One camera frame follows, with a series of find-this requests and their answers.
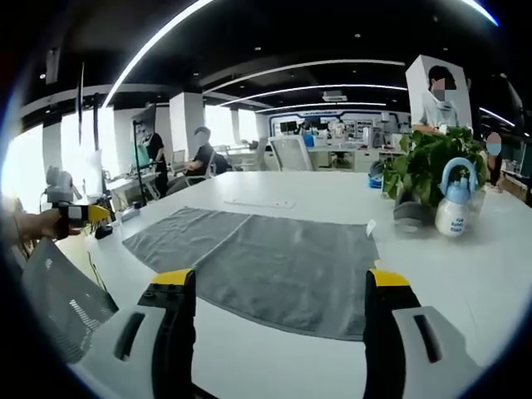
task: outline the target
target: white shirt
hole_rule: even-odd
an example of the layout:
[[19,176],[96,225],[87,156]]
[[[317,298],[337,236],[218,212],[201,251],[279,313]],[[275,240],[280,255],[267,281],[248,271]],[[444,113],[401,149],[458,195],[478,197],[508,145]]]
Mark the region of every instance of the white shirt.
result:
[[458,114],[455,105],[450,101],[439,101],[430,91],[421,94],[423,104],[423,116],[419,123],[432,127],[447,125],[458,126]]

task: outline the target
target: computer monitor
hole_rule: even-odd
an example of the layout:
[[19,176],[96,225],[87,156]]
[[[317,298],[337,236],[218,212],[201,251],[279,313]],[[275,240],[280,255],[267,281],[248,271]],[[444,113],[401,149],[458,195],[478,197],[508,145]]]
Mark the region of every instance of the computer monitor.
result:
[[296,121],[287,122],[287,131],[296,131],[298,123]]

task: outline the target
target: gray towel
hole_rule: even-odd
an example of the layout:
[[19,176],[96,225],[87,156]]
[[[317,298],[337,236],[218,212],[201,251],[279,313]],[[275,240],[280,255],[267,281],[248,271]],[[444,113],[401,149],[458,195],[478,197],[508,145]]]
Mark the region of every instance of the gray towel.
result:
[[181,209],[124,241],[156,272],[193,267],[200,298],[291,333],[362,340],[364,225]]

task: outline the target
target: white table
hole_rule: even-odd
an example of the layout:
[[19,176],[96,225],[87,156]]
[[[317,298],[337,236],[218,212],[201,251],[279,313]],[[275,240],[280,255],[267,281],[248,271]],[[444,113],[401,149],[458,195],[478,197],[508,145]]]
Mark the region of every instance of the white table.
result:
[[[276,201],[294,207],[268,206]],[[240,172],[157,201],[101,241],[86,239],[119,307],[136,303],[155,276],[121,242],[184,206],[344,224],[376,220],[385,268],[405,276],[422,305],[434,306],[461,331],[467,352],[482,366],[498,357],[530,298],[532,212],[508,193],[488,192],[478,225],[460,239],[436,231],[412,238],[394,230],[393,202],[367,188],[364,174]],[[362,397],[362,342],[282,332],[200,299],[195,327],[193,380],[217,397]]]

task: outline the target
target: white pillar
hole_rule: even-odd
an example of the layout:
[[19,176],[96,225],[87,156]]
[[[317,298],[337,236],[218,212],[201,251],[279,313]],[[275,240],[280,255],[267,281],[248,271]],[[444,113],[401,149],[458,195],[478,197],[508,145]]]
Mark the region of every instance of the white pillar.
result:
[[231,110],[231,122],[233,123],[233,137],[236,144],[240,144],[240,119],[239,110]]
[[194,131],[204,125],[201,94],[183,92],[170,99],[170,129],[174,151],[185,150],[186,157],[193,158],[198,150]]
[[257,133],[259,139],[269,137],[269,116],[262,114],[255,114],[257,116]]
[[62,169],[61,122],[42,129],[42,162],[45,175],[50,166]]

